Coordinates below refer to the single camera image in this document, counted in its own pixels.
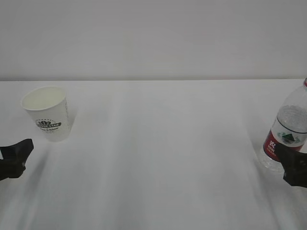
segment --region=paper cup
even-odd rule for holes
[[[66,93],[61,87],[47,86],[29,92],[21,101],[22,107],[50,141],[68,137],[69,125]]]

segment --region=white table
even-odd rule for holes
[[[302,82],[0,82],[0,144],[35,146],[21,178],[0,182],[0,230],[306,229],[307,190],[256,157]],[[20,107],[45,85],[67,89],[63,142]]]

